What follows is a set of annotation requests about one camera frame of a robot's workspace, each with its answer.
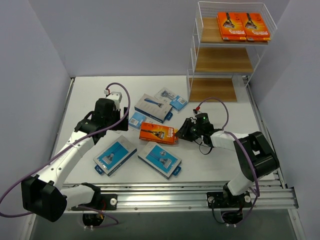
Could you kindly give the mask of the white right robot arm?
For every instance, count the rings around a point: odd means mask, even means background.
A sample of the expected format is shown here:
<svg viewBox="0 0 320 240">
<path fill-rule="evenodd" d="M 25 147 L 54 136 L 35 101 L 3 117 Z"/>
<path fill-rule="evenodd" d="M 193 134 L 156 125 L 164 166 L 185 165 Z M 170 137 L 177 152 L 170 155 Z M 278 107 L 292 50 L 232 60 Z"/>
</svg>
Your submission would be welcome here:
<svg viewBox="0 0 320 240">
<path fill-rule="evenodd" d="M 201 139 L 211 150 L 220 148 L 236 153 L 240 172 L 222 190 L 222 203 L 228 208 L 243 207 L 247 191 L 252 186 L 255 186 L 255 195 L 259 196 L 259 179 L 280 167 L 278 157 L 263 133 L 236 134 L 223 128 L 214 128 L 207 113 L 186 118 L 175 136 L 189 142 Z"/>
</svg>

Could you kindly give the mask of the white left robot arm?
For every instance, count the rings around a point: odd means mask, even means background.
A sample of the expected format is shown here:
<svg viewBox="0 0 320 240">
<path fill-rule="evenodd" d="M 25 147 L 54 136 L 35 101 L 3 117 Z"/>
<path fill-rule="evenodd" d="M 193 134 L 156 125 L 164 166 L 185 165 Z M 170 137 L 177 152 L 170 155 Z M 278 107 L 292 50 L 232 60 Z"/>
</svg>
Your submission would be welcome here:
<svg viewBox="0 0 320 240">
<path fill-rule="evenodd" d="M 50 222 L 57 221 L 66 209 L 85 206 L 95 210 L 102 197 L 99 187 L 81 183 L 63 189 L 63 184 L 80 159 L 103 138 L 108 130 L 127 131 L 128 112 L 121 115 L 121 94 L 112 92 L 99 98 L 74 128 L 69 140 L 55 156 L 55 160 L 21 182 L 22 206 Z"/>
</svg>

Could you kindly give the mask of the orange Gillette box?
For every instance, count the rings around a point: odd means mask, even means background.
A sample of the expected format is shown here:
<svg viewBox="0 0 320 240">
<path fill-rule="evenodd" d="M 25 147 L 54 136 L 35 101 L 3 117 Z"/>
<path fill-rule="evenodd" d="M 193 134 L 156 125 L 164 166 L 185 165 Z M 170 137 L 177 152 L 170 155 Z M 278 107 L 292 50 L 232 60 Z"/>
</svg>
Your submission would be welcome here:
<svg viewBox="0 0 320 240">
<path fill-rule="evenodd" d="M 177 131 L 177 129 L 170 126 L 143 122 L 139 132 L 139 139 L 165 145 L 177 145 Z"/>
<path fill-rule="evenodd" d="M 239 12 L 218 12 L 217 22 L 223 41 L 246 41 L 247 34 Z"/>
<path fill-rule="evenodd" d="M 271 40 L 271 34 L 260 13 L 242 12 L 239 16 L 248 41 L 268 42 Z"/>
</svg>

